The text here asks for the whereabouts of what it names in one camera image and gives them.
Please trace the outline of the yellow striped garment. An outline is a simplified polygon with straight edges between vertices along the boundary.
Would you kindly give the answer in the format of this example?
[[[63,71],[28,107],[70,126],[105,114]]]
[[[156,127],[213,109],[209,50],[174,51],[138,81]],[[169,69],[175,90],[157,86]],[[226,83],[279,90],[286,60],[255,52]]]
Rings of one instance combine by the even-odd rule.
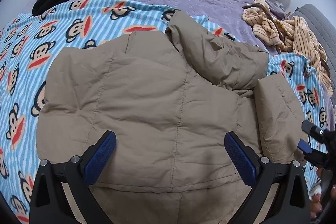
[[[265,46],[274,46],[278,53],[294,52],[305,56],[309,65],[317,70],[318,79],[326,86],[329,96],[333,95],[326,52],[304,18],[294,16],[279,20],[271,15],[265,0],[255,0],[243,9],[242,19]]]

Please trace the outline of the tan puffer jacket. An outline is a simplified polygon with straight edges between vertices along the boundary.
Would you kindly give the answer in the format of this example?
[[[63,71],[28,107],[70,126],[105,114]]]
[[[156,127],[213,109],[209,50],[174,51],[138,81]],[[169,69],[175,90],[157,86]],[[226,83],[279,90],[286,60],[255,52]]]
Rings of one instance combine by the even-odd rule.
[[[282,73],[267,75],[268,61],[181,11],[165,32],[65,47],[46,79],[38,156],[65,162],[111,130],[116,151],[92,193],[114,223],[228,221],[250,188],[227,132],[272,162],[303,159],[301,102]]]

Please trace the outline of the blue striped monkey blanket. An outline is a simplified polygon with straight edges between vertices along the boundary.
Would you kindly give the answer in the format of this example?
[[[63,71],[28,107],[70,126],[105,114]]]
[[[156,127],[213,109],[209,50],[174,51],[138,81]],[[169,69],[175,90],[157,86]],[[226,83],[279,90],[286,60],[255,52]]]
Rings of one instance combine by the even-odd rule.
[[[91,50],[87,41],[74,47],[64,42],[55,19],[57,6],[41,16],[18,15],[1,29],[1,194],[15,219],[30,223],[30,202],[41,162],[37,152],[39,114],[44,107],[49,69],[65,47]],[[317,70],[298,53],[269,55],[267,75],[282,73],[308,119],[327,129],[333,123]],[[316,149],[326,147],[305,135]]]

